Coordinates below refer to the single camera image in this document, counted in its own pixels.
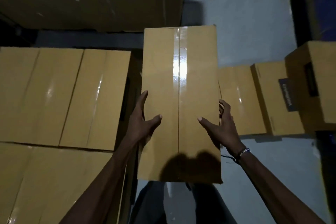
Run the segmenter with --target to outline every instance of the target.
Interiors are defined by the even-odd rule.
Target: bracelet
[[[237,157],[236,157],[236,163],[238,163],[238,160],[240,160],[240,157],[246,153],[246,152],[250,152],[251,150],[249,148],[245,148],[244,150],[242,150],[240,153],[238,153]]]

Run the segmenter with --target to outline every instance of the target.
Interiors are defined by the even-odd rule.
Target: concrete floor
[[[289,0],[188,0],[186,4],[184,25],[217,26],[220,67],[281,60],[296,48]],[[143,34],[41,31],[35,46],[142,48],[142,45]],[[250,138],[244,139],[244,143],[296,196],[326,223],[331,223],[319,152],[312,139]],[[223,157],[221,166],[223,184],[215,187],[236,222],[275,223],[241,167]],[[146,184],[147,181],[139,181],[137,195]],[[195,223],[195,202],[183,183],[167,184],[164,207],[168,223]]]

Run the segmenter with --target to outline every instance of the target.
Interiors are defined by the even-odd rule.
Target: person's left arm
[[[74,203],[60,224],[102,223],[115,196],[119,179],[124,175],[123,170],[129,155],[138,142],[149,137],[160,125],[162,115],[152,120],[144,119],[144,104],[148,91],[144,91],[138,99],[135,109],[130,116],[128,129],[118,149],[112,155],[102,171]]]

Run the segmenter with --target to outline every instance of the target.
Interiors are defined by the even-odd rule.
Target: person's left hand
[[[157,115],[151,120],[145,120],[144,105],[148,96],[145,90],[139,97],[135,109],[129,117],[126,138],[132,143],[137,144],[140,140],[152,135],[154,130],[161,124],[162,115]]]

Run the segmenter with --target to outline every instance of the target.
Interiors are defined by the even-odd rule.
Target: person's right hand
[[[199,117],[198,121],[206,129],[212,140],[220,142],[227,148],[229,153],[233,157],[244,150],[246,147],[240,141],[237,133],[236,125],[231,116],[231,107],[224,100],[219,100],[219,103],[224,106],[224,109],[220,106],[220,113],[222,114],[220,125],[212,124],[210,121],[203,117]]]

